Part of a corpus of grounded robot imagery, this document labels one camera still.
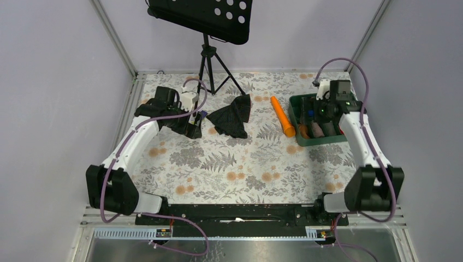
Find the tabletop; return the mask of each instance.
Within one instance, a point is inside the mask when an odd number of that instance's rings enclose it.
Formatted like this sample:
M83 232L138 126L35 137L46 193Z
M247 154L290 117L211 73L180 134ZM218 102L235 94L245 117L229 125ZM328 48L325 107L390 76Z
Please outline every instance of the tabletop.
M355 173L347 142L300 147L283 134L270 104L275 96L288 115L289 98L316 93L315 73L233 74L252 99L245 123L247 139L219 135L204 119L203 137L191 140L163 128L149 143L132 174L143 192L165 196L170 204L312 203L321 192L341 192ZM226 74L214 74L216 86ZM140 103L154 97L157 86L180 90L195 74L148 75ZM322 73L330 79L350 79L346 72ZM189 82L195 90L197 83ZM203 107L208 113L239 96L231 80Z

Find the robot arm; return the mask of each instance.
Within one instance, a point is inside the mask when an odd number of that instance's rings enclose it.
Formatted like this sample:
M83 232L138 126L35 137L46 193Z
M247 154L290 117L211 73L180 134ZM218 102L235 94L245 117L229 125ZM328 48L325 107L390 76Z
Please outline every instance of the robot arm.
M370 129L368 115L364 114L364 126L369 138L378 152L373 155L360 123L362 102L351 95L351 82L348 80L322 80L314 101L314 117L318 123L333 121L349 142L357 166L352 179L344 192L323 196L324 209L328 213L352 211L389 211L391 192L379 166L379 158L386 167L392 181L395 197L399 196L403 182L401 168L392 167L383 154Z
M168 127L191 139L200 138L201 114L196 115L193 124L189 122L190 116L159 121L147 120L153 117L168 117L187 113L194 109L197 101L198 94L195 92L183 90L179 95L174 89L159 86L156 89L155 97L137 108L129 131L112 154L100 166L91 165L87 169L86 179L90 205L99 208L104 176L111 162L117 159L111 168L106 186L104 209L124 215L130 215L134 212L158 213L162 198L157 195L138 192L129 174L133 173L143 150L162 127Z

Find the tripod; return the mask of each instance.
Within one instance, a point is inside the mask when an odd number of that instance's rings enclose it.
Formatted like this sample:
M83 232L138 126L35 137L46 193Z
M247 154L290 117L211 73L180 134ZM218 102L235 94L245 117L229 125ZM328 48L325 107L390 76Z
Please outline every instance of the tripod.
M227 66L223 63L223 61L218 56L217 48L214 47L214 46L209 45L209 36L207 34L203 34L203 38L204 38L204 44L202 45L203 51L201 52L202 59L201 59L201 68L199 69L199 80L203 79L204 66L205 66L205 63L206 63L206 60L207 60L207 70L209 72L209 81L210 81L210 86L211 86L211 89L208 90L208 91L211 94L214 95L215 93L217 93L217 91L228 81L228 79L231 78L233 83L235 83L235 85L241 91L241 94L244 96L246 94L245 91L243 91L243 89L241 89L240 84L238 84L238 82L236 82L236 79L232 76L232 74L230 73L230 70L228 70ZM213 57L217 58L218 62L222 65L223 69L225 69L225 71L228 74L227 78L225 78L225 80L223 80L223 82L220 84L220 86L217 89L214 89L214 78L213 78L213 75L212 75L211 58L213 58ZM198 93L199 93L199 90L201 89L200 87L201 87L201 84L198 83Z

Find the green plastic container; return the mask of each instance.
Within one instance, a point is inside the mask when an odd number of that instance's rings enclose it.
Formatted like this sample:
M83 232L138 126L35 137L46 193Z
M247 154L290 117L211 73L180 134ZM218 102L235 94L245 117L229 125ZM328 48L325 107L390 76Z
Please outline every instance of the green plastic container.
M291 120L291 124L293 124L294 129L296 129L296 141L300 146L317 146L317 145L324 145L330 143L338 143L338 142L345 142L347 141L346 137L341 134L339 130L339 126L334 126L334 130L337 135L334 136L327 136L327 131L323 125L320 125L323 134L325 135L324 138L312 138L313 131L310 125L308 125L308 135L309 139L305 139L302 137L301 132L299 130L299 120L301 117L301 98L302 97L316 97L317 94L302 94L299 96L292 96L289 98L289 118Z

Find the floral pattern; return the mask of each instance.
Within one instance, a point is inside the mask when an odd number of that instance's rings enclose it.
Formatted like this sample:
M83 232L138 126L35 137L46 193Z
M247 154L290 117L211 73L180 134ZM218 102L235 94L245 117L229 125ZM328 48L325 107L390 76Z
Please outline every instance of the floral pattern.
M219 135L203 120L201 139L191 140L163 128L144 150L132 179L143 192L166 196L176 204L311 203L321 192L343 191L355 172L347 142L300 147L283 134L270 104L275 96L287 112L289 98L315 93L312 73L234 74L251 95L247 139ZM225 74L214 75L218 86ZM157 86L180 91L194 74L148 75L140 103ZM323 73L321 78L349 79L348 73ZM189 82L192 90L196 82ZM203 107L208 113L229 105L240 93L229 80Z

